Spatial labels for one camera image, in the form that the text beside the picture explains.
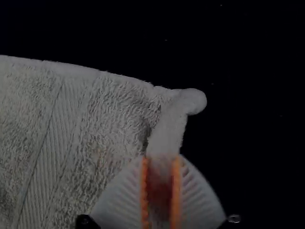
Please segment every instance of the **gray towel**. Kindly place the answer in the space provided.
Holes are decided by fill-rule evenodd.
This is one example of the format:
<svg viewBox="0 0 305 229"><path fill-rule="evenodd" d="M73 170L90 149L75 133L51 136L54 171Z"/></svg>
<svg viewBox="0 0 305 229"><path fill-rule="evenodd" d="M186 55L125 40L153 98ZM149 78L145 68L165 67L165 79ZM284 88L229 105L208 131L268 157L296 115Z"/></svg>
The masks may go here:
<svg viewBox="0 0 305 229"><path fill-rule="evenodd" d="M180 92L71 64L0 56L0 228L66 229L88 214L107 183L145 152ZM176 128L181 136L185 124Z"/></svg>

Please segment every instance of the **black object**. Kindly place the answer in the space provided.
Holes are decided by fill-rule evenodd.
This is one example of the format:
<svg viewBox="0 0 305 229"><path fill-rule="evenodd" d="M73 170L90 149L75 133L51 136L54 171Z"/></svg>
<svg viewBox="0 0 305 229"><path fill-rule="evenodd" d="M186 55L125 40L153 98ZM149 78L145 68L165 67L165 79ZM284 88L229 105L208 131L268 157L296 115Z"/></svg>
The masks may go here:
<svg viewBox="0 0 305 229"><path fill-rule="evenodd" d="M101 229L88 215L79 215L75 220L75 229Z"/></svg>

